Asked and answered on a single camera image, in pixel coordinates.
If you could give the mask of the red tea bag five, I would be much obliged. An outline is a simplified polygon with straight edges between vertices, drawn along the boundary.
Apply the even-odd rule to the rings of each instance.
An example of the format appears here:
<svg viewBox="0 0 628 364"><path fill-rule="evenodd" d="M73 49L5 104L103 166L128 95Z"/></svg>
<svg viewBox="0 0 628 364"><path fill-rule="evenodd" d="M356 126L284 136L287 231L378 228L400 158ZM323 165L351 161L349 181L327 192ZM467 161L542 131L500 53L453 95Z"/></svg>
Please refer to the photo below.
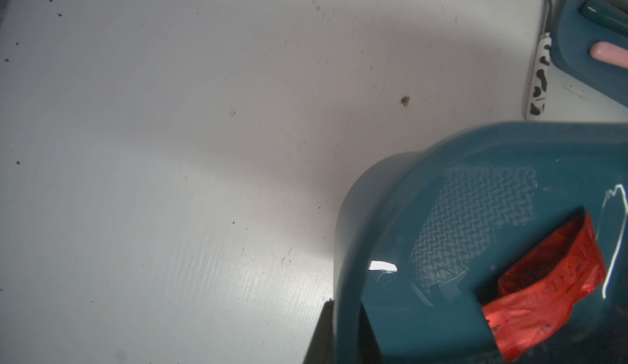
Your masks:
<svg viewBox="0 0 628 364"><path fill-rule="evenodd" d="M549 234L504 272L497 297L482 307L503 359L513 362L549 339L605 277L588 213Z"/></svg>

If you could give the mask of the teal plastic storage box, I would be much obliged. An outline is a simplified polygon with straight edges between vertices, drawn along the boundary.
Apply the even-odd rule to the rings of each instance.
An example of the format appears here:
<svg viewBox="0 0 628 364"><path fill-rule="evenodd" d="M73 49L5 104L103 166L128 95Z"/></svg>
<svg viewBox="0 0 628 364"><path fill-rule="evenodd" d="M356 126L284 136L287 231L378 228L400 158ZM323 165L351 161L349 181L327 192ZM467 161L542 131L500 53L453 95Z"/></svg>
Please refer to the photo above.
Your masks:
<svg viewBox="0 0 628 364"><path fill-rule="evenodd" d="M506 123L390 156L335 233L333 363L501 363L482 306L500 275L590 215L607 277L521 363L627 360L627 128Z"/></svg>

